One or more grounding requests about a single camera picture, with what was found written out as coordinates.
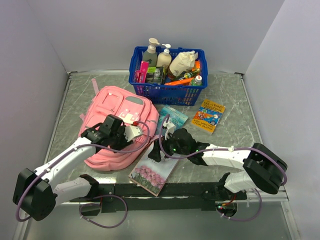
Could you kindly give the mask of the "pink student backpack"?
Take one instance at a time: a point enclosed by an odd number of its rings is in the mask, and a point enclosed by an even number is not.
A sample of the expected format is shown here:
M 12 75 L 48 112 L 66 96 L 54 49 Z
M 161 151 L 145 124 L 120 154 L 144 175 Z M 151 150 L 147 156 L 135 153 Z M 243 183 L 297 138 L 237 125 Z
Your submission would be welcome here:
M 150 140 L 155 136 L 159 113 L 152 101 L 146 97 L 136 95 L 117 86 L 105 86 L 98 90 L 97 82 L 92 80 L 95 90 L 95 97 L 85 115 L 82 115 L 82 125 L 79 133 L 83 133 L 87 128 L 95 124 L 102 123 L 107 115 L 114 115 L 121 118 L 125 125 L 130 125 L 135 121 L 142 121 L 149 127 L 140 124 L 143 135 L 134 139 L 133 143 L 124 149 L 124 151 L 136 150 L 144 141 L 147 143 L 139 150 L 132 153 L 114 153 L 102 149 L 84 162 L 96 171 L 117 171 L 127 168 L 131 165 L 140 153 L 148 148 Z

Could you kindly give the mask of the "floral notebook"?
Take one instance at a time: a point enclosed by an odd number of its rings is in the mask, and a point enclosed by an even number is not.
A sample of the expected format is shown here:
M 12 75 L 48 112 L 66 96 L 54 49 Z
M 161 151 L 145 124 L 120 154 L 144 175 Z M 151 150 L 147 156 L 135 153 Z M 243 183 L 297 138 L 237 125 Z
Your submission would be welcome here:
M 153 147 L 154 143 L 148 147 L 128 177 L 133 183 L 157 197 L 179 160 L 167 158 L 161 152 L 160 162 L 156 162 L 148 157 Z

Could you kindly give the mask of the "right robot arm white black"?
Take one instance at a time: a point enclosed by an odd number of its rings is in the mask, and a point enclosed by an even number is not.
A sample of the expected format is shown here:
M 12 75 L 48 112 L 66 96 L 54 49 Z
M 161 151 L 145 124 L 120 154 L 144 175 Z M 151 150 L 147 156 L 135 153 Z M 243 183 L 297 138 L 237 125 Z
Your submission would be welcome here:
M 223 199 L 230 199 L 235 193 L 247 189 L 276 195 L 287 183 L 288 165 L 261 143 L 251 147 L 221 147 L 196 141 L 184 128 L 159 136 L 152 145 L 148 157 L 161 162 L 164 158 L 188 159 L 198 166 L 222 166 L 236 169 L 221 179 L 218 193 Z

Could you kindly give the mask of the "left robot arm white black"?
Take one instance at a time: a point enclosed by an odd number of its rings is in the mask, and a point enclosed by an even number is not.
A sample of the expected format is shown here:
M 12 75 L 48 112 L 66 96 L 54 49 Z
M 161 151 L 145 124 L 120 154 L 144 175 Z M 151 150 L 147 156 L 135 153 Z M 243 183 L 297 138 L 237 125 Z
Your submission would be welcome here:
M 64 183 L 61 179 L 101 150 L 123 153 L 141 134 L 138 122 L 126 125 L 121 118 L 110 114 L 104 122 L 85 129 L 71 146 L 48 163 L 35 170 L 22 170 L 13 194 L 16 220 L 41 221 L 62 203 L 77 198 L 95 200 L 99 195 L 99 182 L 93 177 L 83 174 Z

